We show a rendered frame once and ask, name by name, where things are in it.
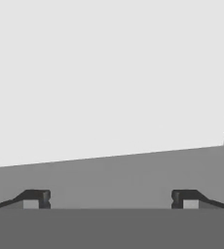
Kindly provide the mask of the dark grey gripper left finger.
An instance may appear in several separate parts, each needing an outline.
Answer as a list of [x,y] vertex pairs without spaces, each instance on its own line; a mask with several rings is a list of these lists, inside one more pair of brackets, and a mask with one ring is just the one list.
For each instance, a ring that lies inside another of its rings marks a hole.
[[5,209],[50,209],[50,190],[25,190],[18,196],[0,202]]

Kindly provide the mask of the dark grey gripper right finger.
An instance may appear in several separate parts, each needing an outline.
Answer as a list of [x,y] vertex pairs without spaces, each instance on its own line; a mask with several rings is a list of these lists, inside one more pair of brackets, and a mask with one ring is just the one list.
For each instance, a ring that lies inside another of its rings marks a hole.
[[172,209],[224,209],[224,203],[209,199],[198,190],[173,190]]

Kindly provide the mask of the white fridge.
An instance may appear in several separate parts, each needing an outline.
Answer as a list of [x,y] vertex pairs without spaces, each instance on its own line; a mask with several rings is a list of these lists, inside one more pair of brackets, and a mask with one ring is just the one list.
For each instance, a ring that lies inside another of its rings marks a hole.
[[0,0],[0,167],[223,140],[224,0]]

